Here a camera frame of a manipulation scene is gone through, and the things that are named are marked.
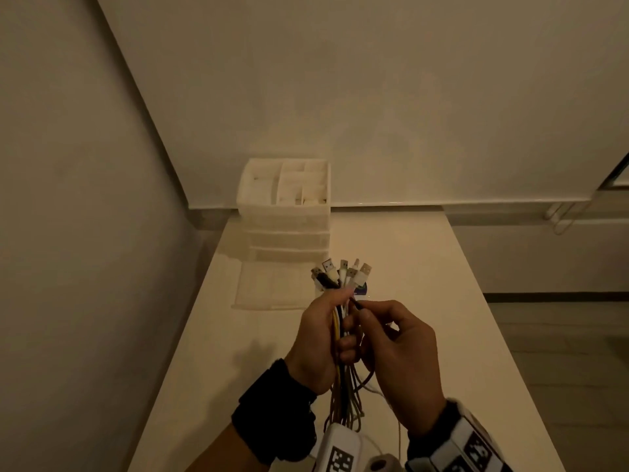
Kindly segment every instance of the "baseboard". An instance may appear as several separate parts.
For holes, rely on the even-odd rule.
[[[629,301],[629,291],[550,293],[483,293],[488,303],[553,303],[569,301]]]

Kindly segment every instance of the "person's left hand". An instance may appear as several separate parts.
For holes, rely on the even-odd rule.
[[[284,360],[289,374],[318,396],[332,387],[336,376],[336,344],[332,315],[343,305],[353,288],[327,290],[303,312],[293,347]]]

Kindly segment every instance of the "white table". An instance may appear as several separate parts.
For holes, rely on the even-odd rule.
[[[240,221],[233,216],[146,423],[131,472],[184,470],[229,423],[240,395],[293,343],[300,311],[232,309],[245,252]],[[432,325],[446,396],[459,398],[476,415],[516,472],[563,471],[441,211],[332,213],[330,254],[335,261],[359,257],[368,262],[373,266],[370,299],[397,299]],[[375,379],[371,384],[377,386]],[[362,398],[363,432],[384,452],[397,455],[393,414],[377,395],[363,393]],[[319,425],[328,405],[327,395],[314,404]],[[376,453],[369,441],[364,443],[368,452]],[[402,430],[403,461],[407,444]],[[275,464],[274,469],[309,471],[312,463]]]

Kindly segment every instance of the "floor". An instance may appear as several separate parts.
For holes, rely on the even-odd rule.
[[[629,303],[492,303],[567,472],[629,470]]]

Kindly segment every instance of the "plastic organizer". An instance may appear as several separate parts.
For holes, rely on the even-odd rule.
[[[254,261],[325,260],[330,248],[330,163],[250,159],[237,205]]]

